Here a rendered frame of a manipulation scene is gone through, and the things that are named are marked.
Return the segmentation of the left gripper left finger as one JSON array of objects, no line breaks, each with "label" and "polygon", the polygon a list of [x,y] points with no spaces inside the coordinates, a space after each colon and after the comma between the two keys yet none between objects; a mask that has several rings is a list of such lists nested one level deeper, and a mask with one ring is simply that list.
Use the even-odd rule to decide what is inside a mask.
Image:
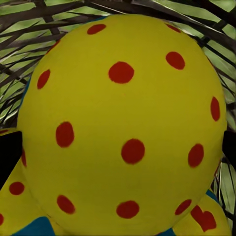
[{"label": "left gripper left finger", "polygon": [[22,132],[0,136],[0,190],[22,155]]}]

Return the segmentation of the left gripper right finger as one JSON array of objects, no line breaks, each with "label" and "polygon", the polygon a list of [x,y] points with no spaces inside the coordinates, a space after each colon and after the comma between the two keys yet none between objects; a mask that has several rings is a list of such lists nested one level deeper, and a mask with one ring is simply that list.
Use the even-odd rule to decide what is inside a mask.
[{"label": "left gripper right finger", "polygon": [[236,170],[236,132],[224,131],[222,151]]}]

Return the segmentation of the wicker basket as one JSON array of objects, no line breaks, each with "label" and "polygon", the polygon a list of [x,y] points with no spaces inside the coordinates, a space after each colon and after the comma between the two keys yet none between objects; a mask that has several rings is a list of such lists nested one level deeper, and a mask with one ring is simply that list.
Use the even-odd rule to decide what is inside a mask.
[{"label": "wicker basket", "polygon": [[[25,21],[25,20],[31,20],[31,19],[37,19],[37,18],[42,18],[41,20],[45,21],[44,24],[40,24],[37,26],[36,24],[34,24],[31,27],[26,28],[26,29],[21,29],[21,30],[17,30],[17,31],[0,35],[0,38],[11,36],[11,38],[0,43],[0,51],[16,48],[15,50],[10,52],[6,56],[0,58],[0,74],[4,73],[3,77],[0,79],[0,88],[12,81],[9,87],[2,93],[2,95],[0,95],[0,101],[3,99],[4,95],[7,93],[8,89],[11,88],[15,82],[20,81],[21,83],[24,84],[23,87],[19,88],[17,91],[15,91],[13,94],[11,94],[8,98],[6,98],[0,103],[2,104],[4,102],[4,105],[0,109],[0,114],[9,106],[11,106],[8,113],[4,117],[0,118],[0,129],[17,127],[17,118],[18,118],[20,106],[18,106],[12,112],[10,111],[12,107],[14,106],[14,104],[20,99],[22,99],[23,94],[24,94],[23,91],[28,84],[28,82],[24,78],[31,77],[33,71],[27,75],[22,75],[22,74],[26,72],[29,68],[37,66],[38,62],[44,57],[44,55],[40,55],[40,56],[27,58],[27,56],[31,53],[37,53],[37,52],[50,50],[53,47],[52,45],[43,47],[43,48],[42,46],[48,44],[49,42],[53,40],[58,42],[63,36],[65,36],[66,34],[70,32],[70,30],[61,29],[60,27],[75,25],[75,24],[85,24],[86,22],[95,20],[97,18],[109,16],[109,15],[115,15],[115,14],[139,14],[139,15],[149,16],[149,17],[160,19],[162,21],[170,23],[173,26],[179,28],[180,30],[188,34],[191,38],[193,38],[201,48],[207,47],[209,50],[212,51],[213,54],[217,54],[222,59],[224,59],[225,61],[227,61],[228,63],[230,63],[236,68],[236,64],[234,62],[232,62],[231,60],[226,58],[224,55],[222,55],[221,53],[219,53],[214,48],[208,45],[208,43],[211,40],[214,40],[215,42],[229,49],[236,55],[236,41],[228,37],[223,31],[223,28],[227,24],[230,24],[236,28],[236,7],[231,12],[227,12],[223,10],[222,8],[218,7],[217,5],[215,5],[214,3],[210,2],[209,0],[168,0],[168,1],[173,1],[173,2],[177,2],[181,4],[186,4],[186,5],[206,9],[207,11],[211,12],[215,16],[219,17],[221,21],[217,23],[215,21],[211,21],[207,19],[202,19],[198,17],[189,16],[186,14],[181,14],[154,0],[80,0],[76,2],[64,3],[64,4],[59,4],[59,5],[53,5],[53,6],[46,6],[44,0],[9,0],[9,2],[0,3],[0,9],[3,9],[4,7],[20,5],[24,3],[30,3],[30,2],[34,2],[36,6],[30,10],[0,15],[0,33],[5,31],[9,27],[11,27],[18,21]],[[97,10],[101,10],[101,11],[107,12],[108,14],[86,14],[86,13],[70,11],[72,9],[76,9],[83,6],[88,6]],[[66,18],[66,19],[57,19],[57,18],[52,17],[53,15],[60,14],[63,12],[78,14],[78,16]],[[193,29],[199,31],[200,33],[204,34],[204,36],[200,39],[198,36],[195,36],[189,33],[188,31],[182,29],[181,27],[173,24],[172,21],[186,24],[192,27]],[[24,33],[40,31],[40,30],[45,30],[45,31],[34,38],[15,41]],[[51,31],[52,35],[42,36],[48,31]],[[44,42],[44,44],[42,44],[35,50],[16,54],[16,52],[20,51],[22,48],[26,47],[27,45],[37,44],[37,43],[42,43],[42,42]],[[25,56],[20,58],[17,61],[10,62],[7,64],[1,64],[3,61],[8,59],[9,57],[19,56],[19,55],[25,55]],[[28,61],[28,60],[33,60],[33,61],[25,65],[24,67],[10,69],[10,67],[12,67],[13,65],[19,62]],[[216,66],[214,66],[214,68],[218,74],[221,74],[224,77],[231,80],[232,82],[236,83],[234,79],[229,77],[226,73],[221,71],[219,68],[217,68]],[[5,74],[7,74],[8,77],[2,81]],[[227,97],[225,98],[230,101],[230,104],[226,104],[226,110],[235,120],[235,124],[236,124],[236,102],[234,102],[233,100]],[[227,122],[227,131],[235,132],[235,130],[232,128],[229,122]],[[221,163],[227,163],[228,167],[230,167],[230,164],[231,164],[227,157],[222,157]],[[230,218],[233,220],[232,236],[236,236],[236,200],[235,200],[235,209],[234,209],[234,215],[233,215],[230,212],[228,212],[228,207],[227,207],[227,211],[225,210],[225,203],[224,203],[224,199],[223,199],[221,188],[220,188],[221,172],[219,173],[219,177],[216,174],[215,179],[218,186],[216,197],[218,201],[219,201],[219,197],[221,197],[222,204],[223,204],[222,208],[225,215],[227,216],[227,218]],[[212,191],[215,193],[214,180],[210,187]]]}]

